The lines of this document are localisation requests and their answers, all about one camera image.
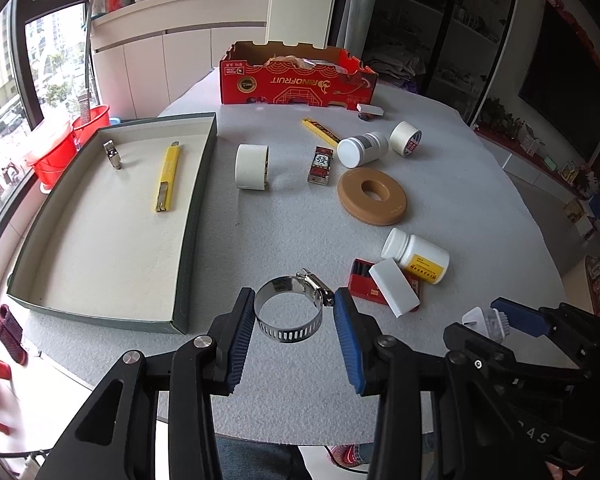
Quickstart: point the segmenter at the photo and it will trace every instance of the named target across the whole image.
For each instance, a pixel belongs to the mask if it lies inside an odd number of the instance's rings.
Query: blue gripper pad
[[[533,337],[548,335],[551,332],[551,326],[547,323],[544,316],[537,310],[525,306],[515,301],[498,298],[491,302],[491,308],[499,312],[504,312],[509,320],[509,326],[512,326],[520,332],[524,332]]]
[[[338,332],[344,365],[347,369],[349,382],[353,384],[356,393],[361,395],[365,389],[362,348],[354,330],[350,310],[353,308],[356,311],[355,314],[358,314],[358,311],[356,310],[356,306],[353,303],[349,291],[344,287],[339,288],[336,291],[334,300],[333,320]]]
[[[244,362],[247,359],[249,343],[251,342],[251,332],[256,322],[256,313],[253,309],[255,293],[249,290],[247,297],[242,304],[240,321],[236,327],[234,341],[229,348],[227,383],[231,391],[240,383]]]

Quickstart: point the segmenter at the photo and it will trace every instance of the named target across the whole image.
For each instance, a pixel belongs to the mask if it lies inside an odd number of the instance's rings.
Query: television
[[[600,69],[550,4],[518,94],[588,161],[600,142]]]

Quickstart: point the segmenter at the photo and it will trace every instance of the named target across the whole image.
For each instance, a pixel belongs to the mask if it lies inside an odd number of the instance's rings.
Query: tree
[[[51,70],[53,70],[53,72],[57,72],[58,70],[62,72],[62,65],[64,65],[65,61],[66,56],[64,55],[64,50],[57,54],[49,55],[49,62],[51,63]]]
[[[61,85],[49,85],[46,87],[46,102],[56,107],[61,102],[66,101],[71,91],[71,83],[65,81]]]

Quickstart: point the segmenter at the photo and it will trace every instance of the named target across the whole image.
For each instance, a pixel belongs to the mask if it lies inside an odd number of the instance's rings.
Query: tan rubber disc
[[[375,193],[380,200],[365,191]],[[343,174],[338,181],[338,197],[344,209],[365,224],[395,224],[407,212],[407,196],[400,184],[371,168],[355,168]]]

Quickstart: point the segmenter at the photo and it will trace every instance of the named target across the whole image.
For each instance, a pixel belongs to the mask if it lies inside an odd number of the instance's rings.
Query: white table
[[[307,183],[312,155],[321,141],[301,125],[305,117],[343,137],[370,129],[388,135],[401,120],[423,132],[410,158],[390,151],[369,166],[404,187],[408,213],[397,226],[448,250],[451,264],[440,284],[422,287],[422,306],[414,314],[395,319],[388,307],[356,300],[385,333],[418,351],[444,355],[445,326],[476,305],[488,305],[499,296],[532,307],[557,306],[565,300],[540,229],[458,113],[384,86],[376,89],[374,104],[384,108],[385,115],[372,123],[340,108],[222,106],[216,70],[164,111],[218,113],[218,143],[198,230],[190,334],[205,332],[217,314],[230,310],[242,286],[257,290],[273,277],[307,267],[336,289],[346,285],[354,258],[379,260],[391,228],[363,224],[344,211],[336,183],[345,168],[334,162],[328,187]],[[269,145],[268,190],[235,188],[240,143]],[[263,315],[267,312],[273,324],[294,326],[307,320],[310,309],[302,297],[285,294],[267,303]],[[151,355],[173,350],[190,338],[107,329],[35,313],[26,335],[91,384],[128,349]],[[507,344],[520,360],[567,364],[547,340],[529,339],[514,333]],[[274,343],[255,328],[242,382],[231,397],[214,398],[214,421],[218,433],[253,440],[369,442],[376,406],[376,398],[357,397],[347,381],[333,317],[327,312],[316,335],[297,344]],[[425,406],[423,411],[424,429],[430,430],[430,409]],[[160,413],[166,415],[164,405]]]

